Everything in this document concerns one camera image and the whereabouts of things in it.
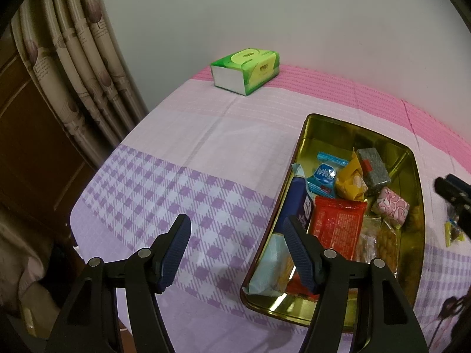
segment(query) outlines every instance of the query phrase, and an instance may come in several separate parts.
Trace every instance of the pink stripe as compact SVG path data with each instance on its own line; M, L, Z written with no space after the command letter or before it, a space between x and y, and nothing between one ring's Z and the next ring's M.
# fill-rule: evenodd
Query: pink stripe
M193 79L211 81L210 68L204 68ZM424 110L392 95L348 79L288 65L281 65L280 74L265 86L340 103L400 125L453 156L471 173L471 145L468 142Z

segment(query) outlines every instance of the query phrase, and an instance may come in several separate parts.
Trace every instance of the pink patterned candy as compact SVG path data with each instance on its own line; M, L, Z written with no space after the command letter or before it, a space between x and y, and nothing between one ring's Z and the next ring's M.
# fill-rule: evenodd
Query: pink patterned candy
M383 187L372 210L400 227L409 213L409 203L388 187Z

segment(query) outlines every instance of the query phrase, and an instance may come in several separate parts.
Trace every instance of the gold tin box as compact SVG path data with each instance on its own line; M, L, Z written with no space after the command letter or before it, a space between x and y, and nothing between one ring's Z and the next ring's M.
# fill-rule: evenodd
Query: gold tin box
M389 187L410 204L409 216L400 231L397 231L399 262L397 280L407 299L413 306L419 288L422 273L423 251L425 245L425 215L419 173L412 151L403 144L364 127L329 118L319 114L310 114L304 122L301 135L291 163L300 163L311 175L317 168L317 153L326 152L350 160L352 149L375 147L380 154L392 183ZM267 230L263 235L255 258L244 279L242 287L247 287L255 268L264 253L284 197L293 177L291 167L288 172L270 217ZM367 198L369 212L374 198ZM242 302L251 310L299 325L308 326L311 322L316 302L304 297L283 294L281 297L247 294L241 288ZM351 332L355 321L356 295L351 294L345 314L344 331Z

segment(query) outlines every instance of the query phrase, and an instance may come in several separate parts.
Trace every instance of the metal pin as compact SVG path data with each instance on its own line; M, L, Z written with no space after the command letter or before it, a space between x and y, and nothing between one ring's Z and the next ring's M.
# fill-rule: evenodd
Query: metal pin
M328 259L333 259L337 256L337 252L335 252L333 249L326 249L324 251L324 256Z
M150 256L150 253L151 253L151 251L150 251L149 248L142 248L142 249L139 250L137 255L139 257L148 257L148 256Z
M375 259L373 261L373 264L376 265L378 268L384 268L384 266L386 265L385 262L381 259Z
M92 257L88 262L90 267L96 267L100 263L101 259L99 257Z

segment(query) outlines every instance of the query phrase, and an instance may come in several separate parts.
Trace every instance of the tablecloth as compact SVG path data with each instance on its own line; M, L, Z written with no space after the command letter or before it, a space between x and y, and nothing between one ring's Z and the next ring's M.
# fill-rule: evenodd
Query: tablecloth
M427 342L443 301L467 292L470 242L445 247L446 205L433 191L433 179L448 173L471 182L465 140L408 102L340 77L282 66L279 76L245 97L216 88L206 68L124 139L70 219L86 261L113 261L150 246L178 213L190 216L192 236L175 283L158 297L177 352L299 350L307 329L248 310L239 288L310 113L369 128L413 151L426 216L414 311ZM118 311L129 327L123 290ZM448 344L455 322L441 325L432 352ZM340 352L350 340L344 335Z

